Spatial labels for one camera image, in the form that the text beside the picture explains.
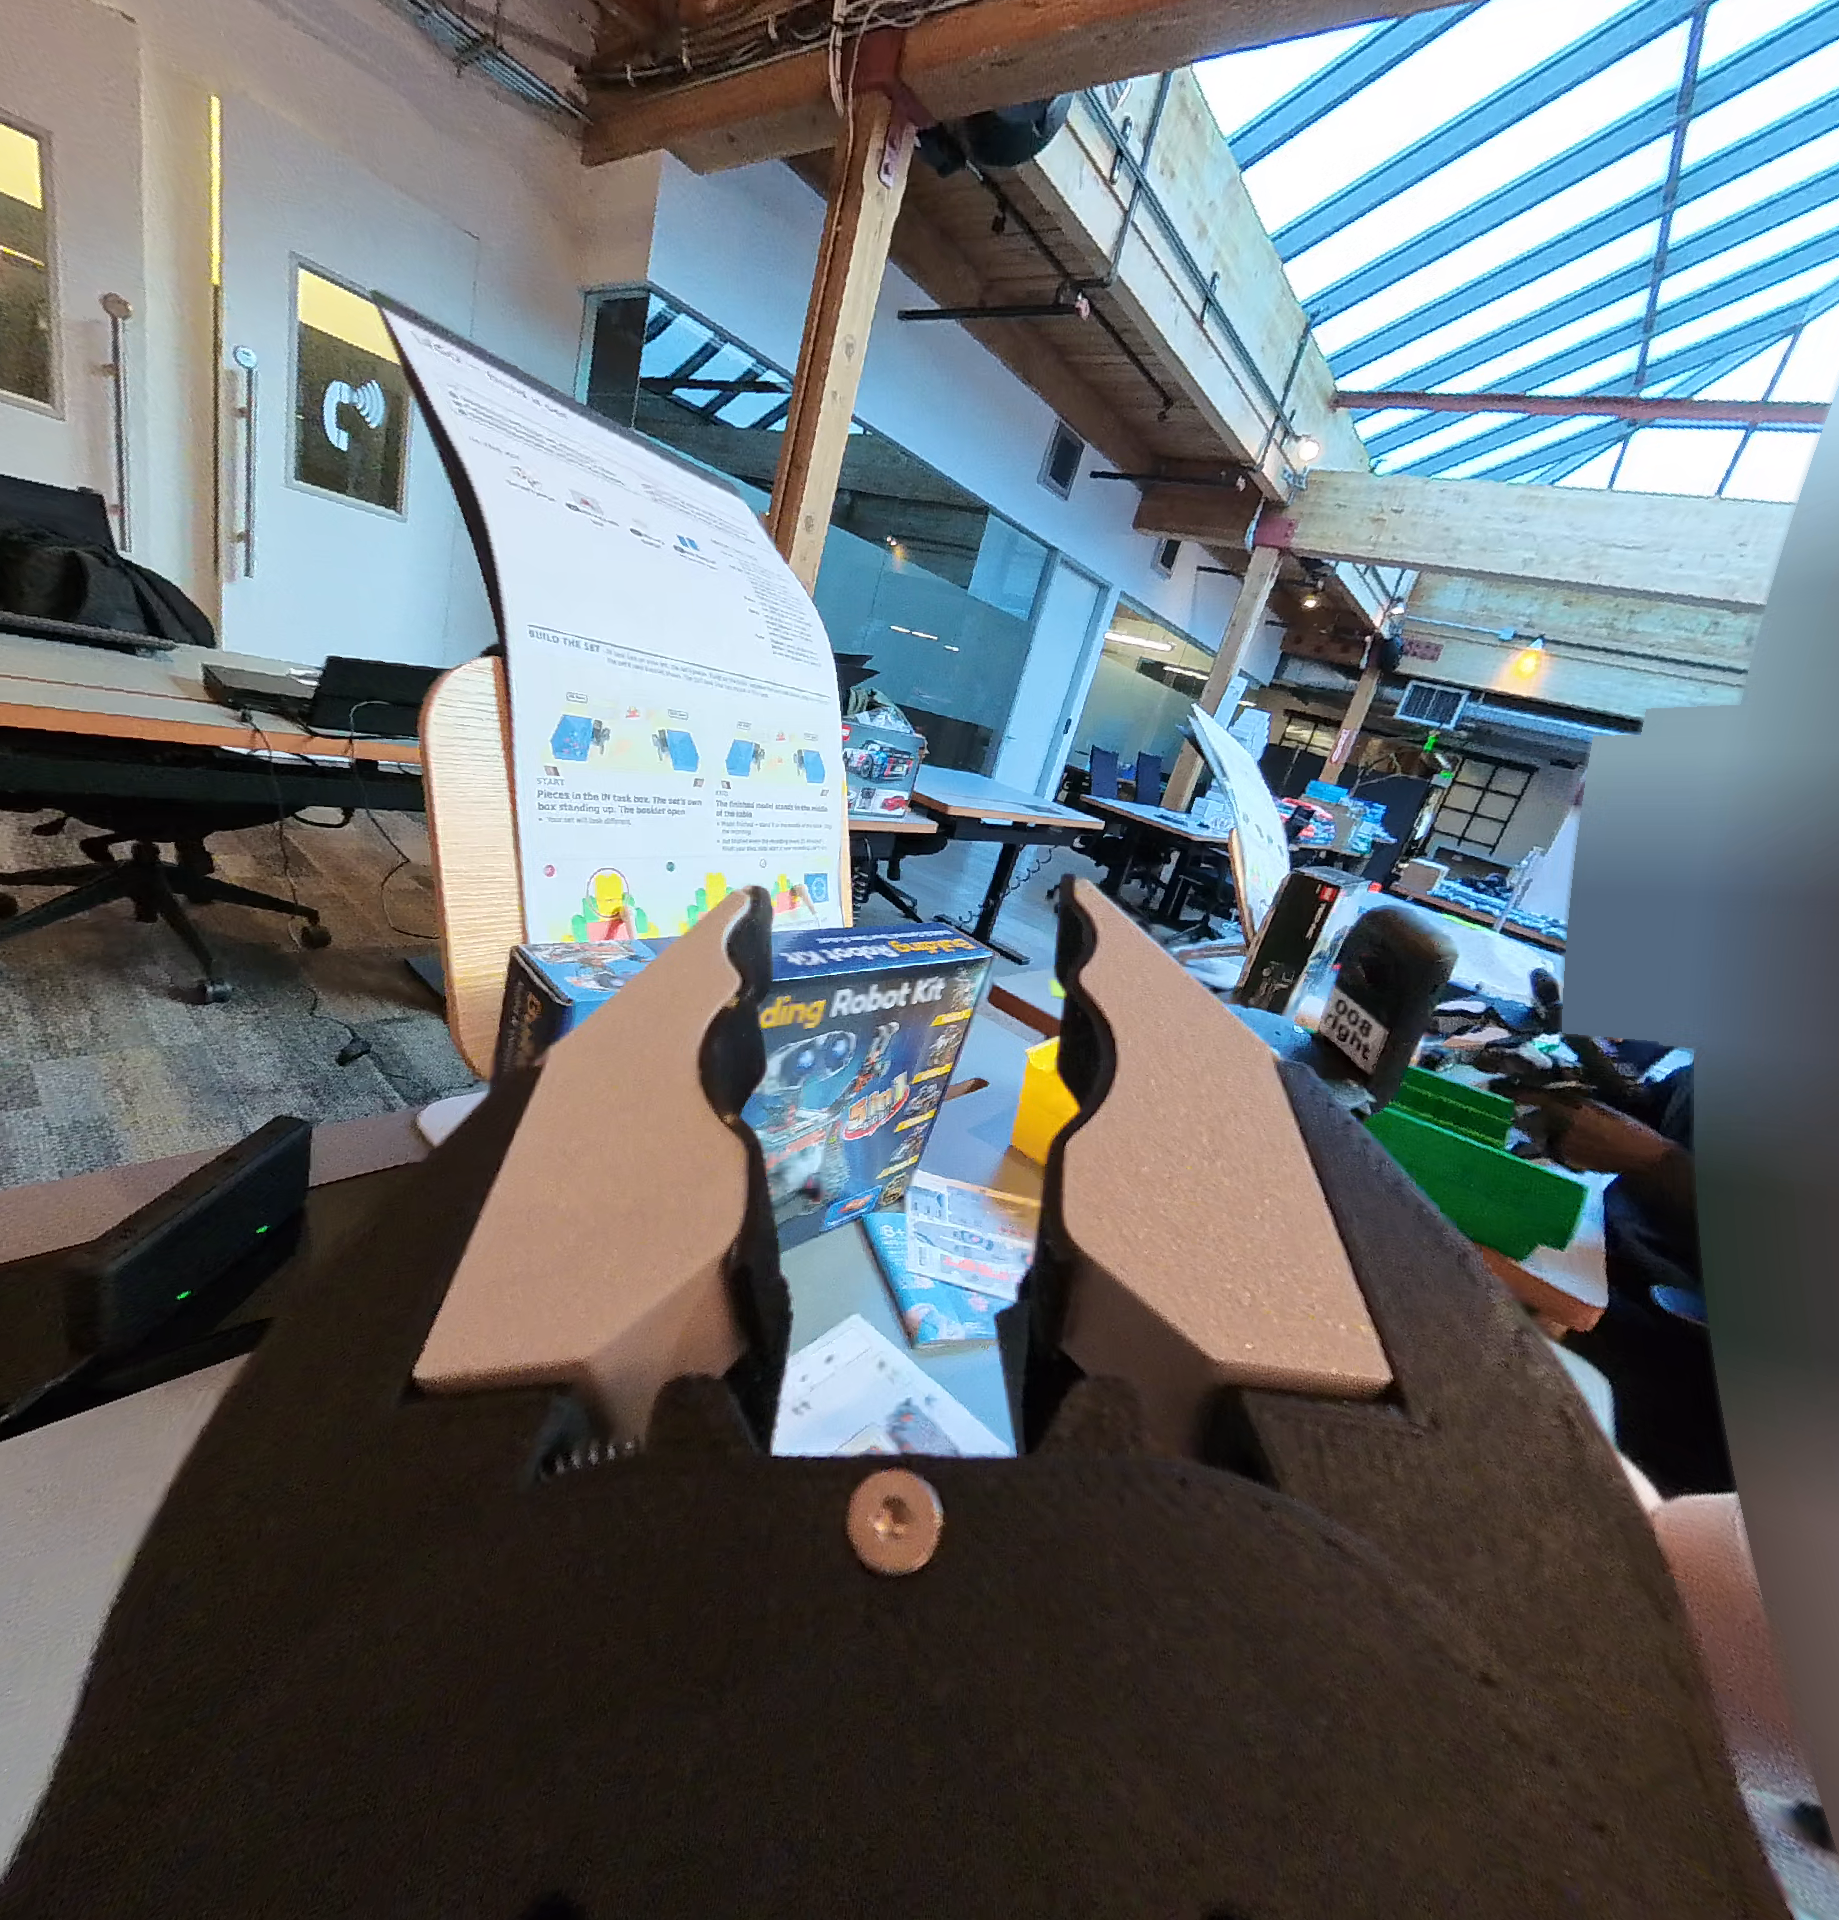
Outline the yellow plastic bin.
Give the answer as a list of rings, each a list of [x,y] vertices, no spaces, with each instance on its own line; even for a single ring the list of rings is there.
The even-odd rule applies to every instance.
[[[1078,1104],[1060,1074],[1060,1038],[1024,1049],[1010,1150],[1033,1164],[1046,1162],[1051,1140],[1075,1118]]]

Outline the black car kit box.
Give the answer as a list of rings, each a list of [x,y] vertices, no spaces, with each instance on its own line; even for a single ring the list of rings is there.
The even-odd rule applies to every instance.
[[[1361,911],[1367,882],[1338,867],[1293,868],[1246,948],[1234,1004],[1293,1016]]]

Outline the black electronic device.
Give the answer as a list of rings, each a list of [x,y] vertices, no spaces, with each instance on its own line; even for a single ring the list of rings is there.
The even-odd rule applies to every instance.
[[[310,1124],[278,1116],[60,1255],[17,1310],[36,1365],[0,1367],[0,1442],[245,1352],[250,1292],[291,1254]]]

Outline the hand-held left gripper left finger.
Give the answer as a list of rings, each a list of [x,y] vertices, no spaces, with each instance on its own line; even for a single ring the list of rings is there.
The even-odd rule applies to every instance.
[[[770,893],[740,887],[542,1052],[421,1386],[571,1386],[645,1436],[666,1381],[728,1378],[770,1446],[788,1286],[740,1121],[766,988]]]

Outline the instruction booklet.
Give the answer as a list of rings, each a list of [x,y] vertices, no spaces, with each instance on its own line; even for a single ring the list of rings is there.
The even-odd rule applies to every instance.
[[[854,1313],[788,1358],[770,1453],[1014,1454],[1014,1440]]]

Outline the blue robot kit box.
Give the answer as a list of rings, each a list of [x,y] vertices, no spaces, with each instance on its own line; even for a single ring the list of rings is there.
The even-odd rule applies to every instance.
[[[675,1026],[682,1004],[666,988],[629,988],[666,948],[675,938],[515,948],[493,1052],[493,1074],[508,1078],[595,1022],[591,1044],[573,1041],[580,1118],[642,1178],[711,1164],[703,1121],[678,1118],[678,1093],[697,1092],[702,1030]],[[756,998],[763,1073],[740,1118],[781,1251],[903,1200],[987,971],[992,954],[944,923],[774,936]]]

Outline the white instruction poster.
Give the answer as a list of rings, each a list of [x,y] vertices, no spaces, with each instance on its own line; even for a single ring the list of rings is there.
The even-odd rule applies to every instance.
[[[834,657],[749,502],[379,305],[503,649],[523,936],[673,938],[725,892],[847,915]]]

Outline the green plastic bin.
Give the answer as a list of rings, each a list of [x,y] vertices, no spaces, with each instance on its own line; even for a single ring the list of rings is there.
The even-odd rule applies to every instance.
[[[1586,1186],[1575,1174],[1400,1106],[1367,1116],[1366,1129],[1471,1241],[1525,1258],[1535,1246],[1560,1251],[1576,1234]]]
[[[1489,1147],[1508,1147],[1515,1130],[1515,1104],[1508,1096],[1484,1084],[1458,1082],[1448,1073],[1417,1066],[1406,1070],[1386,1111],[1409,1111],[1413,1118]]]

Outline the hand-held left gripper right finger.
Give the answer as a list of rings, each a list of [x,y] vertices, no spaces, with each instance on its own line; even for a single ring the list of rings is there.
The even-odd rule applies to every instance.
[[[1215,1397],[1380,1402],[1392,1371],[1280,1084],[1228,1006],[1099,887],[1060,885],[1057,1073],[1033,1258],[999,1319],[1019,1453],[1075,1378],[1132,1385],[1201,1454]]]

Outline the brown edged office desk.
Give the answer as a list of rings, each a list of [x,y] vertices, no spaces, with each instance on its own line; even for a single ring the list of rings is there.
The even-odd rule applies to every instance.
[[[866,813],[850,818],[850,893],[854,906],[868,893],[881,893],[912,923],[926,918],[918,906],[881,874],[879,858],[890,867],[903,858],[940,849],[950,840],[987,840],[999,846],[996,868],[983,887],[975,923],[953,923],[1014,966],[1029,966],[1029,955],[1007,948],[995,929],[999,904],[1010,892],[1019,854],[1029,843],[1078,846],[1080,839],[1099,834],[1105,827],[1085,811],[1041,802],[1014,785],[918,762],[908,813],[890,818]]]
[[[290,808],[424,813],[415,742],[310,735],[285,715],[218,704],[205,666],[304,693],[316,666],[170,645],[156,653],[0,633],[0,792],[61,803],[218,798]]]

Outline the black office chair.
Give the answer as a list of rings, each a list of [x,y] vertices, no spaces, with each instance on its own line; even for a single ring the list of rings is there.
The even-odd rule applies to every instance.
[[[90,489],[60,489],[0,473],[0,633],[100,645],[198,641],[205,613],[149,566],[126,561]],[[55,816],[90,829],[75,867],[0,873],[0,944],[126,899],[141,923],[166,923],[198,966],[193,998],[230,998],[191,906],[237,904],[301,918],[304,948],[328,948],[322,912],[295,896],[262,893],[216,874],[209,834],[262,829],[295,811],[233,769],[228,755],[116,735],[0,730],[0,811]]]

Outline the white door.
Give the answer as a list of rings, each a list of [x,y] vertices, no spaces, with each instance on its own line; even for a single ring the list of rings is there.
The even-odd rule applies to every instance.
[[[290,243],[221,283],[221,640],[451,666],[493,640],[469,540],[386,325]]]

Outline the blue closed booklet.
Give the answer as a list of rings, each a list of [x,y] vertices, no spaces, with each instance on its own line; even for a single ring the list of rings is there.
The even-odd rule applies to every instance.
[[[996,1344],[1007,1297],[927,1279],[908,1264],[908,1213],[876,1208],[859,1218],[893,1313],[916,1352],[965,1352]]]

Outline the wooden post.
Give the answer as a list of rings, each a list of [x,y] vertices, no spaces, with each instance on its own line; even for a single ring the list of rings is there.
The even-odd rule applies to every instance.
[[[1287,553],[1279,546],[1255,546],[1248,551],[1242,563],[1238,604],[1218,640],[1215,662],[1194,704],[1194,715],[1201,710],[1207,715],[1218,715],[1224,706],[1232,706],[1228,693],[1234,679],[1242,672],[1248,677],[1260,672],[1262,651],[1255,640],[1262,633],[1265,611],[1269,611],[1269,592],[1273,589],[1285,558]],[[1201,755],[1194,749],[1194,733],[1186,733],[1186,737],[1181,742],[1181,755],[1176,757],[1176,769],[1168,777],[1163,808],[1186,811],[1196,777],[1201,777]]]
[[[896,76],[859,76],[847,94],[770,489],[770,537],[804,589],[815,587],[827,551],[912,131]]]

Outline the black laptop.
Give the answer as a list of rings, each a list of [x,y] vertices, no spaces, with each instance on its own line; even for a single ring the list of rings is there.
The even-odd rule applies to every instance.
[[[262,710],[315,735],[415,737],[438,666],[370,657],[328,657],[316,671],[203,662],[216,704]]]

